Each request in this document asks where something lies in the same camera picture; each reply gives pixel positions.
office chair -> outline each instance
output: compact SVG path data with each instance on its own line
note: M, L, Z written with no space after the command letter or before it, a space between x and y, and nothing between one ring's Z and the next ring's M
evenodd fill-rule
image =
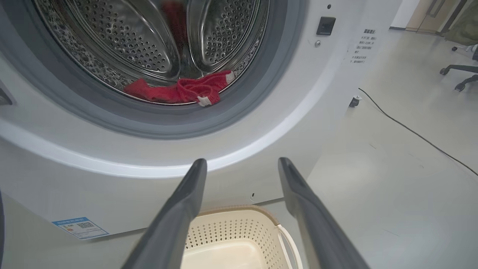
M475 53L473 54L473 60L478 60L478 49L475 50ZM468 72L478 73L478 67L449 65L446 68L442 68L440 70L440 74L446 75L446 74L448 74L450 69L457 69L457 70L464 70L464 71L468 71ZM458 90L458 91L462 91L463 89L465 89L465 84L473 82L473 81L478 81L478 75L473 75L472 77L467 78L466 80L463 80L463 82L458 83L455 86L455 89Z

wall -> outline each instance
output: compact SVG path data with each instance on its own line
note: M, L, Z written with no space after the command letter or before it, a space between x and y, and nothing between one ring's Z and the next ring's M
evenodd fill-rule
M420 0L403 0L400 8L397 11L397 14L395 15L395 19L393 19L391 23L391 26L405 28L410 21L418 2L420 2Z

gray floor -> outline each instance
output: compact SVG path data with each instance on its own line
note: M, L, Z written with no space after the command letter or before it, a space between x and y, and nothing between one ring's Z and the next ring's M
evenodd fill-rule
M470 53L430 35L389 31L361 83L379 105L450 154L478 168L478 83L438 71L476 65ZM374 269L475 268L478 180L384 117L366 98L348 109L308 182ZM120 268L142 231L79 241L4 197L3 268ZM306 258L283 202L264 205Z

green fabric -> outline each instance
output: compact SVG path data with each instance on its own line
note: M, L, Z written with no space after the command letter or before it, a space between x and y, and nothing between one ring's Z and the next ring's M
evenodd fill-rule
M478 0L474 0L463 12L450 31L445 34L445 39L465 46L478 44Z

washing machine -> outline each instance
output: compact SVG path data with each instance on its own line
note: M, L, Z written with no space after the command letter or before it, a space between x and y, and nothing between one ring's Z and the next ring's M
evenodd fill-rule
M0 2L0 188L58 226L90 220L91 238L147 227L198 158L203 209L282 197L277 159L310 174L400 4ZM206 107L124 90L224 70Z

